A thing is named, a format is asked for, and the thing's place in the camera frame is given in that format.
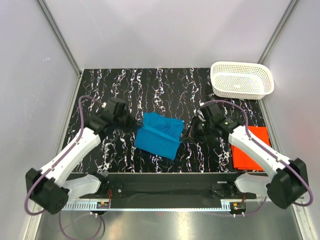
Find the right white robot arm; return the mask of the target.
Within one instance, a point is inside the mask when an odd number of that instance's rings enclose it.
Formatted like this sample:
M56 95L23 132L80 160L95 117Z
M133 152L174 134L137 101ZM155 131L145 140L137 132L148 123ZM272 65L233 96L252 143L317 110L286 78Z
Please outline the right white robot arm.
M227 185L228 195L239 198L251 193L269 198L277 207L286 209L298 204L298 199L309 194L309 206L314 196L309 186L306 164L300 159L290 159L277 152L249 130L249 120L239 123L234 117L226 117L219 107L220 100L211 100L201 105L191 119L190 126L180 137L181 142L200 143L209 137L219 137L237 147L253 159L266 173L266 176L247 172L237 176Z

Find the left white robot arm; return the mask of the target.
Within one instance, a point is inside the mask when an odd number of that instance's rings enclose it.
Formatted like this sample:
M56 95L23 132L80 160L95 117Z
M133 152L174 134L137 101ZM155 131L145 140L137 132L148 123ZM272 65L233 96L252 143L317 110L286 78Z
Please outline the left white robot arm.
M98 103L101 107L101 110L87 121L82 107L84 99ZM115 130L132 133L143 127L143 123L131 115L126 102L115 97L101 102L94 97L83 95L78 99L78 112L80 130L74 139L50 162L39 170L31 168L25 175L27 194L24 210L30 216L34 213L28 208L29 200L42 207L38 214L47 211L55 215L69 200L85 195L94 195L97 198L110 195L107 172L92 172L72 180L68 178L83 158Z

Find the blue t shirt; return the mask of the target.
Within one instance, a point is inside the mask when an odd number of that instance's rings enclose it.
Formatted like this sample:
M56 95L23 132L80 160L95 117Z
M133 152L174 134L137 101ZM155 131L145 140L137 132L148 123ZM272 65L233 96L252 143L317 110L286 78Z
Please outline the blue t shirt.
M134 146L151 154L174 160L181 144L184 122L155 112L146 112L143 127L137 131Z

